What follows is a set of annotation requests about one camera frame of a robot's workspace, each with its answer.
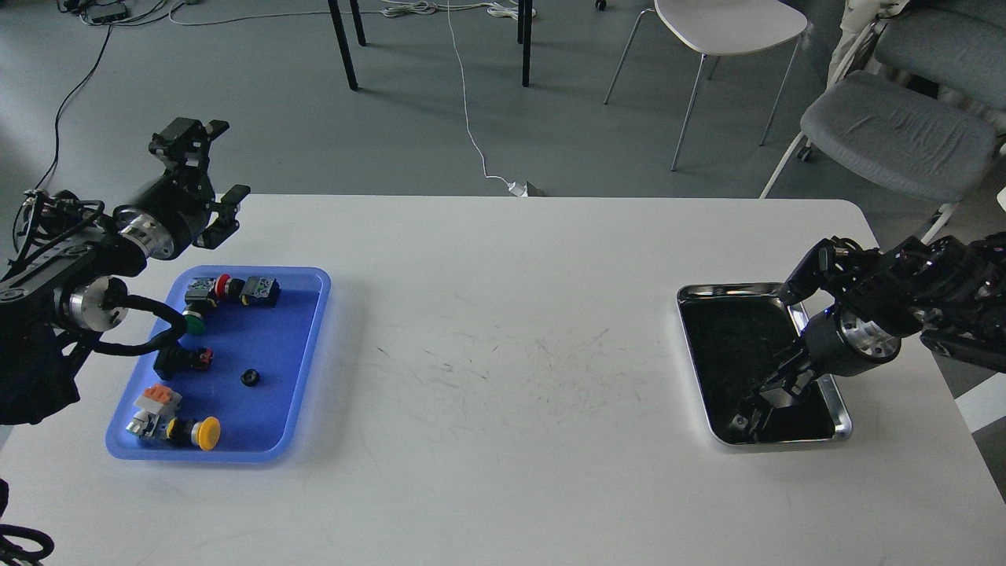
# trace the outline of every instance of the gray chair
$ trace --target gray chair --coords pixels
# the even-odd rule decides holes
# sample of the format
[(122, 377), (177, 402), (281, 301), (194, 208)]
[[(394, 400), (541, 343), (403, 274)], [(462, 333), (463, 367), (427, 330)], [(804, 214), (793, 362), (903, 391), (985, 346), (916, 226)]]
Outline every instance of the gray chair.
[[(886, 22), (873, 56), (990, 108), (1006, 109), (1006, 2), (912, 4)], [(808, 148), (813, 143), (884, 188), (941, 202), (924, 241), (943, 227), (997, 156), (996, 133), (989, 123), (864, 70), (849, 73), (825, 90), (800, 125), (803, 131), (783, 155), (761, 198), (806, 136)]]

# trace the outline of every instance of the black table leg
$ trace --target black table leg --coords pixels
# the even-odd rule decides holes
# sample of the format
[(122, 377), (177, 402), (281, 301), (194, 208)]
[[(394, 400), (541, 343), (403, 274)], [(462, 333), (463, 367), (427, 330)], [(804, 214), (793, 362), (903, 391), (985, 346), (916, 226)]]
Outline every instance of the black table leg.
[(353, 26), (356, 27), (356, 42), (366, 47), (367, 38), (363, 35), (363, 20), (360, 19), (359, 0), (349, 0), (349, 9), (353, 12)]
[(332, 13), (332, 25), (335, 26), (335, 38), (339, 41), (339, 53), (342, 54), (342, 65), (346, 67), (346, 80), (349, 89), (356, 90), (356, 72), (353, 70), (353, 59), (349, 56), (349, 43), (346, 41), (346, 29), (342, 27), (342, 14), (339, 13), (339, 0), (328, 0), (328, 10)]
[(523, 64), (523, 77), (520, 83), (527, 86), (531, 80), (531, 11), (534, 9), (533, 0), (521, 0), (524, 5), (524, 27), (523, 27), (523, 41), (524, 44), (524, 64)]
[(524, 0), (517, 0), (517, 43), (524, 42)]

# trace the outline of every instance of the yellow mushroom button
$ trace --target yellow mushroom button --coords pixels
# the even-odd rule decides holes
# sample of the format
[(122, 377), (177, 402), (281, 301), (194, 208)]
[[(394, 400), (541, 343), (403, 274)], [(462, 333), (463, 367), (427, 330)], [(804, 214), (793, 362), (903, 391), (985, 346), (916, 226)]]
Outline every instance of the yellow mushroom button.
[(220, 440), (220, 421), (216, 417), (206, 417), (195, 430), (195, 443), (203, 450), (212, 450)]

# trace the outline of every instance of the metal tray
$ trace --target metal tray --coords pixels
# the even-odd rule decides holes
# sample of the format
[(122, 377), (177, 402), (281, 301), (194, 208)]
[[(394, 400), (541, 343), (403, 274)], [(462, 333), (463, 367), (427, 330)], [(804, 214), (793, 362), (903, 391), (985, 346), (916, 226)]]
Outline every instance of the metal tray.
[(684, 327), (709, 430), (730, 445), (829, 442), (852, 434), (834, 377), (822, 376), (802, 405), (774, 411), (760, 441), (727, 434), (740, 397), (776, 369), (776, 355), (807, 325), (802, 306), (775, 298), (779, 282), (690, 286), (678, 292)]

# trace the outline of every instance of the gray floor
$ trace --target gray floor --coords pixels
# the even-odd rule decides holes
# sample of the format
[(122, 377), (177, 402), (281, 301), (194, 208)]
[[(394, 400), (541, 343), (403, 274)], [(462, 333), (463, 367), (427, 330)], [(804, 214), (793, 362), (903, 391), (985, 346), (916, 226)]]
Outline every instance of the gray floor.
[[(757, 142), (788, 46), (721, 62), (703, 83), (677, 172), (669, 166), (698, 55), (656, 17), (644, 18), (611, 104), (601, 104), (646, 1), (612, 0), (606, 12), (597, 12), (589, 0), (539, 0), (530, 88), (520, 86), (513, 20), (484, 10), (454, 13), (471, 127), (489, 173), (530, 180), (549, 196), (758, 196), (799, 130), (803, 110), (823, 89), (838, 37), (842, 2), (791, 3), (812, 26), (768, 144)], [(130, 4), (145, 8), (153, 1)], [(376, 0), (361, 5), (382, 6)], [(210, 21), (325, 7), (320, 0), (204, 0), (176, 16)], [(231, 124), (212, 151), (218, 191), (240, 182), (275, 193), (505, 195), (503, 182), (483, 178), (465, 132), (446, 14), (367, 14), (364, 25), (370, 45), (352, 45), (357, 92), (346, 87), (326, 15), (117, 28), (94, 79), (63, 116), (49, 190), (121, 202), (159, 173), (146, 153), (150, 134), (185, 116)], [(59, 14), (47, 0), (0, 3), (0, 210), (11, 210), (0, 218), (3, 233), (20, 191), (48, 166), (55, 109), (93, 64), (104, 35), (104, 28)], [(1006, 214), (995, 204), (1004, 185), (1000, 164), (946, 231), (969, 241), (1004, 229)], [(851, 200), (881, 246), (914, 232), (935, 208), (887, 193), (826, 157), (792, 163), (773, 197)], [(766, 229), (777, 227), (785, 229)], [(7, 238), (0, 241), (9, 252)], [(991, 374), (955, 364), (942, 369), (955, 396)], [(976, 438), (1006, 493), (1002, 424), (998, 433)]]

